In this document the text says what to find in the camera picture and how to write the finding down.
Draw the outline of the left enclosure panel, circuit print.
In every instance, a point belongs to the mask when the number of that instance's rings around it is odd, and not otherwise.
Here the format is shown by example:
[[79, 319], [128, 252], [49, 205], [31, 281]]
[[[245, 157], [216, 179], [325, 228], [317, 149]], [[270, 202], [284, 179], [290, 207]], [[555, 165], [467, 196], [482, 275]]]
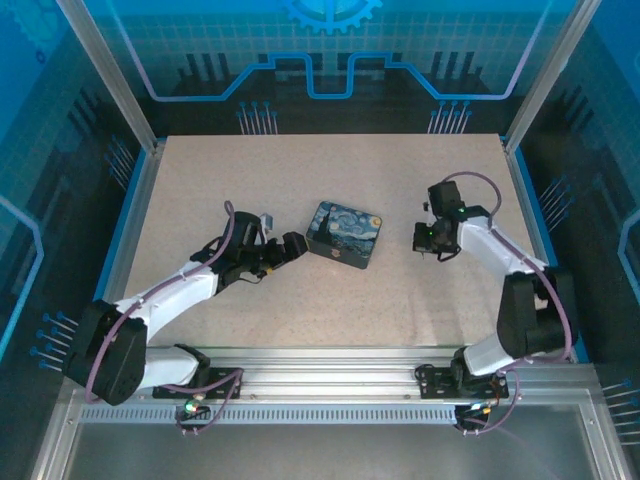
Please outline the left enclosure panel, circuit print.
[[123, 0], [0, 0], [0, 400], [49, 396], [44, 312], [89, 301], [141, 152], [111, 10]]

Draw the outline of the back enclosure panel, gear print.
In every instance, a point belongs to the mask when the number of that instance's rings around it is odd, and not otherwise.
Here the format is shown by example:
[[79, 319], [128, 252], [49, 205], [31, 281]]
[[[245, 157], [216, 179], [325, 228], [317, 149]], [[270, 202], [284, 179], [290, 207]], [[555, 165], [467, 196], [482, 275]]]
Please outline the back enclosure panel, gear print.
[[136, 126], [503, 135], [577, 0], [58, 0]]

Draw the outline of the right enclosure panel, circuit print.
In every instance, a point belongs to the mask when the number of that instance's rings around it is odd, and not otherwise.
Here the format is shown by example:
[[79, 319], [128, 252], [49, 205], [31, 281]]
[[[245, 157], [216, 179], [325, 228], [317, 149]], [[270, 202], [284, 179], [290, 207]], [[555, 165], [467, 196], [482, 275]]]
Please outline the right enclosure panel, circuit print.
[[553, 257], [574, 276], [580, 343], [640, 464], [640, 0], [581, 0], [571, 51], [519, 149]]

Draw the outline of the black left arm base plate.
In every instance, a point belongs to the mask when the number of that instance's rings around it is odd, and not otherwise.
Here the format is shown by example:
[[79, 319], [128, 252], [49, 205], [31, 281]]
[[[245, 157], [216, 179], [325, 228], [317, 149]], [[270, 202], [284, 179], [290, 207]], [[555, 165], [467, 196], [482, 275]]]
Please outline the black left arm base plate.
[[224, 400], [228, 394], [238, 399], [244, 370], [241, 368], [203, 367], [186, 385], [166, 388], [154, 387], [154, 399], [198, 399]]

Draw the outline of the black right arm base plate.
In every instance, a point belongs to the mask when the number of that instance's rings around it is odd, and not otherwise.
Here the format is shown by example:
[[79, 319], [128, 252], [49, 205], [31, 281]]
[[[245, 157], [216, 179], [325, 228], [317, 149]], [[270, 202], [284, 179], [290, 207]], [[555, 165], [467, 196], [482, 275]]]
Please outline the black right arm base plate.
[[423, 364], [414, 369], [422, 399], [502, 400], [509, 397], [507, 381], [496, 374], [470, 375], [464, 368]]

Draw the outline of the blue table edge strip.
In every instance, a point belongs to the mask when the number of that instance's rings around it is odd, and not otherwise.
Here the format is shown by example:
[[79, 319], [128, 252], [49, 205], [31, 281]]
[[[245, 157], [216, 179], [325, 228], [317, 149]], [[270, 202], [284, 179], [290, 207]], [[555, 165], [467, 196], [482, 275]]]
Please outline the blue table edge strip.
[[550, 240], [549, 231], [542, 214], [529, 169], [519, 147], [516, 148], [513, 156], [517, 168], [519, 195], [522, 198], [521, 205], [534, 252], [549, 265], [555, 265], [556, 256]]

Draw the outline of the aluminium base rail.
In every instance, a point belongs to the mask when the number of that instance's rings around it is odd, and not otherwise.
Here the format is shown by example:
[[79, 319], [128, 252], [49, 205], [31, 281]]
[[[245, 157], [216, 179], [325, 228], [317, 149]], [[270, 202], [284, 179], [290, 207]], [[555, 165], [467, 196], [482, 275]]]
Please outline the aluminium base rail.
[[[449, 365], [454, 347], [235, 348], [200, 346], [217, 367], [244, 370], [244, 403], [417, 403], [414, 369]], [[602, 391], [590, 364], [524, 365], [520, 405], [564, 405], [597, 399]]]

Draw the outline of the Starry Night printed board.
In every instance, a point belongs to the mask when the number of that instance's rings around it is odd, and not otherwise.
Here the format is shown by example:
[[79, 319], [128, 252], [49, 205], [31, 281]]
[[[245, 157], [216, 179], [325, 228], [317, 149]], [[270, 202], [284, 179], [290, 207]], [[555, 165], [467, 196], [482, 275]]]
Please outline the Starry Night printed board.
[[[306, 232], [309, 251], [332, 261], [358, 269], [369, 265], [380, 234], [382, 218], [361, 210], [322, 201]], [[338, 259], [330, 255], [339, 249]]]

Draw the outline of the aluminium side rail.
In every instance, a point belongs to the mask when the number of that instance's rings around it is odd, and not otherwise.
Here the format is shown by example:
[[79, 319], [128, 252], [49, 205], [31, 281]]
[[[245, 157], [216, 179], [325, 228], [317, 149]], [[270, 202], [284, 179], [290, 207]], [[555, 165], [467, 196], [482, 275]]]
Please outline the aluminium side rail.
[[547, 261], [545, 225], [524, 156], [519, 147], [505, 149], [505, 155], [533, 251], [538, 258]]
[[165, 145], [160, 141], [153, 154], [142, 152], [136, 163], [96, 287], [96, 299], [113, 303], [124, 296]]

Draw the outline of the aluminium corner post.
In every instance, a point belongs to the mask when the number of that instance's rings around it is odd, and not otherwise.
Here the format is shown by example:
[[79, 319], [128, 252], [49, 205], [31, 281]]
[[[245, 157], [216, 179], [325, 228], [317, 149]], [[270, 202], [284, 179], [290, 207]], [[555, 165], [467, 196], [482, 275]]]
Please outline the aluminium corner post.
[[504, 150], [515, 154], [528, 129], [543, 106], [552, 87], [566, 68], [602, 0], [576, 0], [561, 32], [540, 68], [506, 134]]
[[153, 155], [158, 145], [157, 137], [84, 1], [56, 0], [56, 3], [141, 148]]

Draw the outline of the enclosure panel, circuit print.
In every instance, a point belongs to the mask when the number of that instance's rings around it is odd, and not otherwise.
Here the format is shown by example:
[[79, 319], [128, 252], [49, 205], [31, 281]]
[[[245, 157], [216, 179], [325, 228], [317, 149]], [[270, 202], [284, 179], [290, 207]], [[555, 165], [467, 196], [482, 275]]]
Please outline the enclosure panel, circuit print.
[[571, 51], [519, 149], [553, 257], [574, 276], [580, 343], [640, 464], [640, 0], [581, 0]]
[[44, 312], [89, 301], [141, 152], [111, 10], [123, 0], [0, 0], [0, 400], [49, 396]]

